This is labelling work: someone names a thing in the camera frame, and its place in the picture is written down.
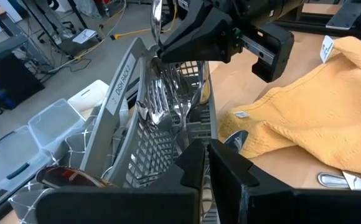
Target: white label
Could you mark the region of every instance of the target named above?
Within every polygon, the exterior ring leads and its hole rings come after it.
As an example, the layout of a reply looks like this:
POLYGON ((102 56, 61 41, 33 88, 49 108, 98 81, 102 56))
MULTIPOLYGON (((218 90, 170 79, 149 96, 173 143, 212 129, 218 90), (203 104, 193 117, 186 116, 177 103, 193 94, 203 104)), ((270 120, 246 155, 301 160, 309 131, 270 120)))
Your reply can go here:
POLYGON ((246 118, 249 116, 249 114, 244 111, 234 112, 234 114, 239 118, 246 118))
POLYGON ((126 90, 126 86, 128 85, 129 79, 132 76, 132 68, 135 65, 135 57, 130 54, 128 60, 125 63, 123 71, 120 73, 120 78, 115 83, 113 87, 113 91, 111 92, 110 97, 107 100, 106 109, 114 116, 116 113, 118 105, 122 104, 120 102, 121 96, 126 90))
POLYGON ((320 51, 320 58, 322 59, 323 63, 325 63, 329 58, 329 55, 333 47, 334 47, 334 40, 332 40, 331 37, 326 35, 323 40, 322 50, 320 51))

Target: yellow cable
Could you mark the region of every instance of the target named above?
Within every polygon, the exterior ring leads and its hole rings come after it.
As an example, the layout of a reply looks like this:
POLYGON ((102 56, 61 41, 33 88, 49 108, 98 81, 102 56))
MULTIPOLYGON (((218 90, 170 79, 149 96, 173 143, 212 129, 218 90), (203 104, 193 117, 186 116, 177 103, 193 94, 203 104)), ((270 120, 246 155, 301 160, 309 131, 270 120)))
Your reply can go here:
MULTIPOLYGON (((102 25, 108 23, 110 20, 112 20, 114 17, 116 17, 117 15, 119 15, 120 13, 122 13, 125 10, 126 7, 126 3, 124 3, 124 7, 122 8, 122 10, 118 11, 116 14, 114 14, 113 16, 111 16, 109 19, 107 19, 102 25)), ((174 27, 175 24, 175 18, 176 18, 176 14, 177 14, 177 8, 176 5, 174 6, 175 10, 174 10, 174 17, 172 18, 172 23, 171 26, 167 29, 167 30, 163 30, 162 33, 166 33, 172 30, 172 28, 174 27)), ((126 35, 131 35, 131 34, 137 34, 140 32, 146 32, 149 31, 151 29, 143 29, 143 30, 137 30, 137 31, 132 31, 132 32, 128 32, 125 34, 115 34, 115 39, 120 38, 122 36, 126 36, 126 35)), ((106 39, 107 36, 110 35, 110 32, 107 33, 106 35, 103 33, 102 28, 99 28, 99 31, 101 32, 101 34, 103 34, 103 40, 101 40, 101 42, 97 43, 96 45, 94 45, 93 47, 90 47, 89 49, 86 49, 84 52, 80 53, 80 55, 77 55, 74 57, 73 60, 80 60, 84 55, 89 54, 91 51, 95 50, 97 47, 99 47, 106 39)))
POLYGON ((176 14, 177 14, 177 8, 176 8, 176 5, 174 6, 175 10, 174 10, 174 17, 172 18, 172 23, 171 23, 171 26, 168 28, 168 30, 163 30, 162 32, 163 33, 166 33, 166 32, 169 32, 172 30, 172 27, 174 26, 175 24, 175 18, 176 18, 176 14))
MULTIPOLYGON (((117 15, 119 15, 120 13, 122 13, 125 10, 126 7, 126 3, 124 3, 124 7, 118 11, 116 14, 114 14, 113 16, 111 16, 110 18, 108 18, 103 24, 106 24, 108 21, 110 21, 112 18, 116 17, 117 15)), ((102 28, 99 28, 99 31, 101 32, 101 34, 103 34, 103 39, 97 43, 96 45, 94 45, 93 47, 90 47, 89 49, 86 49, 85 51, 83 51, 82 53, 80 53, 80 55, 77 55, 74 57, 74 60, 80 60, 84 55, 89 54, 92 50, 95 50, 97 47, 99 47, 106 39, 107 39, 107 35, 110 34, 111 31, 109 31, 109 33, 104 34, 102 31, 102 28)))
MULTIPOLYGON (((169 32, 172 30, 172 28, 174 27, 174 24, 175 24, 175 18, 176 18, 176 14, 177 14, 177 8, 176 8, 176 5, 174 6, 175 10, 174 10, 174 18, 172 18, 172 22, 171 22, 171 26, 166 29, 166 30, 163 30, 161 31, 162 33, 166 33, 166 32, 169 32)), ((128 33, 125 33, 125 34, 115 34, 114 35, 114 38, 117 40, 121 37, 124 37, 126 35, 131 35, 131 34, 138 34, 140 32, 146 32, 146 31, 150 31, 151 29, 143 29, 143 30, 137 30, 137 31, 132 31, 132 32, 128 32, 128 33)))

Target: butter knife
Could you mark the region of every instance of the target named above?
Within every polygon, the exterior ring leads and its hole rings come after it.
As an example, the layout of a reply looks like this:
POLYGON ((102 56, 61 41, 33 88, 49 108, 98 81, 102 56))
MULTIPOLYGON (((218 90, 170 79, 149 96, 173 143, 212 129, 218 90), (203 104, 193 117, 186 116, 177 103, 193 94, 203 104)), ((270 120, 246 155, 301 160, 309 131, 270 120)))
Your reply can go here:
POLYGON ((343 175, 321 172, 317 175, 317 181, 325 187, 349 189, 348 183, 343 175))
POLYGON ((342 171, 342 174, 347 180, 348 186, 351 190, 361 190, 361 178, 355 175, 352 175, 346 171, 342 171))

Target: plastic bin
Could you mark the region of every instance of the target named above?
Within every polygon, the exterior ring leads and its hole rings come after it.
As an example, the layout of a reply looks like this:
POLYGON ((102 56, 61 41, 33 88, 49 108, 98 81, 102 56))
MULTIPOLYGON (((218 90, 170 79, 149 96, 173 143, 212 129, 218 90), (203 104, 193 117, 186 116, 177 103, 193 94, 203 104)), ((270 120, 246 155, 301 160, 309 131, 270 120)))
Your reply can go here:
POLYGON ((67 102, 77 111, 84 120, 90 116, 93 108, 100 105, 107 94, 108 85, 101 80, 96 80, 67 102))
POLYGON ((0 139, 0 189, 14 190, 49 160, 28 126, 5 135, 0 139))
POLYGON ((83 131, 83 118, 60 99, 29 120, 31 133, 39 147, 54 153, 68 136, 83 131))

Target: clear plastic container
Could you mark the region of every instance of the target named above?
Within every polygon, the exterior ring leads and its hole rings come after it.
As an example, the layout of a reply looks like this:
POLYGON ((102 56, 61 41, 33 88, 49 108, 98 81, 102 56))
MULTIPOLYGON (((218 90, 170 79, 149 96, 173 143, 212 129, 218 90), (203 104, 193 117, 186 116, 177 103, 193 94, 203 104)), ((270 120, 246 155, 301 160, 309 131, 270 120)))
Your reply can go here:
POLYGON ((54 153, 68 136, 83 131, 83 118, 60 99, 29 120, 31 133, 39 147, 54 153))
POLYGON ((5 135, 0 139, 0 189, 14 190, 48 161, 28 126, 5 135))

